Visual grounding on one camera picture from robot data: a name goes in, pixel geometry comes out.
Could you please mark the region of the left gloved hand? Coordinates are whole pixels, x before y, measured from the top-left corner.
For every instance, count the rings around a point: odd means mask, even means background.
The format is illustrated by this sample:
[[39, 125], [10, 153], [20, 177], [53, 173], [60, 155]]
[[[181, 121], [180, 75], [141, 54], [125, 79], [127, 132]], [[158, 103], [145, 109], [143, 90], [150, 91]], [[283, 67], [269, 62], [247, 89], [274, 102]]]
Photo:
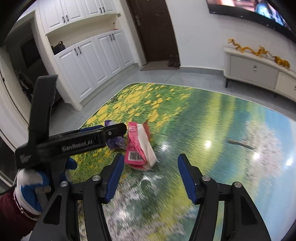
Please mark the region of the left gloved hand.
[[37, 220], [37, 217], [42, 213], [42, 207], [36, 190], [48, 186], [49, 178], [43, 172], [31, 169], [20, 169], [18, 171], [13, 197], [24, 216]]

